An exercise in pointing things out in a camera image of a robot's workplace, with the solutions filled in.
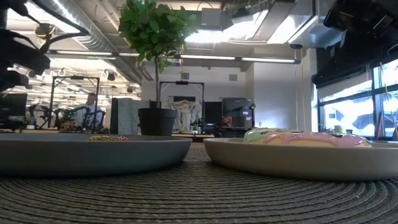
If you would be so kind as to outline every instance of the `woven placemat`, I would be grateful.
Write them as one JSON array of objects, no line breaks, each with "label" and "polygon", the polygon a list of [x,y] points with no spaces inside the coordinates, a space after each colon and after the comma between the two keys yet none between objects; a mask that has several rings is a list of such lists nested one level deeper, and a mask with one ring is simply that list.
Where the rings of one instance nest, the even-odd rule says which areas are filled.
[{"label": "woven placemat", "polygon": [[89,179],[0,179],[0,223],[394,223],[398,180],[320,182],[212,164]]}]

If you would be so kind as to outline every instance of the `frosted donut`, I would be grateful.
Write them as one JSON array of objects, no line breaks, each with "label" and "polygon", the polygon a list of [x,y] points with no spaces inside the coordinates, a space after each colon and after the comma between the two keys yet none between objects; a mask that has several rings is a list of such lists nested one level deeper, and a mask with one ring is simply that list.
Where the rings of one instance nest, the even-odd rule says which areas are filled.
[{"label": "frosted donut", "polygon": [[290,146],[372,147],[366,138],[355,134],[309,133],[276,128],[250,130],[244,135],[244,142]]}]

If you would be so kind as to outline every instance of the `pink frosting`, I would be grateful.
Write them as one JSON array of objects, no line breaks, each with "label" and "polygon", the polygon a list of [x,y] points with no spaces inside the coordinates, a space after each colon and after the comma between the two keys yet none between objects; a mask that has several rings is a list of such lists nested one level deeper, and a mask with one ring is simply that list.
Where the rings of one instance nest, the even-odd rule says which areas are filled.
[{"label": "pink frosting", "polygon": [[367,139],[354,134],[330,134],[330,133],[301,133],[301,132],[273,132],[267,133],[264,144],[279,138],[282,144],[288,144],[294,140],[328,142],[338,147],[353,147],[360,144],[370,145]]}]

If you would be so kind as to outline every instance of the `gray plate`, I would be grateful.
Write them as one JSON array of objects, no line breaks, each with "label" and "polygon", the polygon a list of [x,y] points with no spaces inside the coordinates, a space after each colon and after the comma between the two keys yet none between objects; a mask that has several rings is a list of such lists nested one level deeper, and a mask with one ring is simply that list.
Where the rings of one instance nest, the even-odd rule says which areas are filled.
[{"label": "gray plate", "polygon": [[0,175],[33,177],[130,174],[179,164],[191,139],[126,136],[87,141],[89,134],[0,134]]},{"label": "gray plate", "polygon": [[205,139],[210,159],[222,166],[285,177],[379,180],[398,177],[396,145],[302,147],[247,144],[243,139]]}]

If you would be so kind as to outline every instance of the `white wall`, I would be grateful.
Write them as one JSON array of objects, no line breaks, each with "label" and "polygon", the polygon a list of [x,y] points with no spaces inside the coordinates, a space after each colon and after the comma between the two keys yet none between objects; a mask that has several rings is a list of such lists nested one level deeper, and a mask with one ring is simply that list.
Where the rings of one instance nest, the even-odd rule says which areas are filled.
[{"label": "white wall", "polygon": [[[148,67],[148,72],[155,77],[154,67]],[[159,75],[161,81],[175,82],[180,80],[180,67],[168,67]],[[211,68],[183,67],[183,71],[190,74],[190,82],[205,83],[205,101],[221,101],[226,97],[246,97],[245,73],[240,68]],[[237,74],[238,81],[229,81],[229,74]],[[162,85],[161,101],[169,100],[173,96],[195,96],[196,101],[201,100],[201,85],[183,86],[171,84]],[[142,100],[155,100],[155,82],[142,82]]]},{"label": "white wall", "polygon": [[308,50],[301,65],[254,63],[253,82],[249,78],[252,70],[246,72],[246,94],[249,96],[250,88],[254,89],[256,126],[317,131],[314,128],[317,125],[313,125],[317,121],[312,120],[317,114],[312,110],[316,96],[311,83],[317,69],[315,54],[315,50]]}]

